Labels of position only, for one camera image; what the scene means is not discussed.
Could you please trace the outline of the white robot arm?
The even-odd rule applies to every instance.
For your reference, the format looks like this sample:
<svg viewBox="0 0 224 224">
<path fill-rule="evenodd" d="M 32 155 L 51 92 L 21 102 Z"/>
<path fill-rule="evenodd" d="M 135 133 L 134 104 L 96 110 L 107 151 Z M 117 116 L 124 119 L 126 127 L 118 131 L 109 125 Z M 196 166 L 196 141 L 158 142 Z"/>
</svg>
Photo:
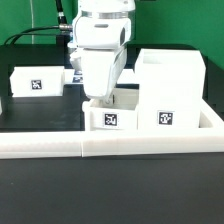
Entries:
<svg viewBox="0 0 224 224">
<path fill-rule="evenodd" d="M 135 0 L 78 0 L 70 63 L 83 76 L 89 99 L 110 103 L 134 39 Z"/>
</svg>

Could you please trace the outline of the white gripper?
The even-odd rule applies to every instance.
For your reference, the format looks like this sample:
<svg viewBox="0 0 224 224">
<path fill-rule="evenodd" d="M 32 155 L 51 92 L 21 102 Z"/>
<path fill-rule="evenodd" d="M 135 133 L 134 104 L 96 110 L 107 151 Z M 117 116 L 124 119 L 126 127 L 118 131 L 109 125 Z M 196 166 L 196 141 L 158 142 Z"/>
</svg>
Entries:
<svg viewBox="0 0 224 224">
<path fill-rule="evenodd" d="M 127 49 L 122 46 L 115 50 L 84 49 L 81 56 L 83 86 L 90 99 L 104 100 L 103 104 L 115 104 L 111 95 L 127 60 Z"/>
</svg>

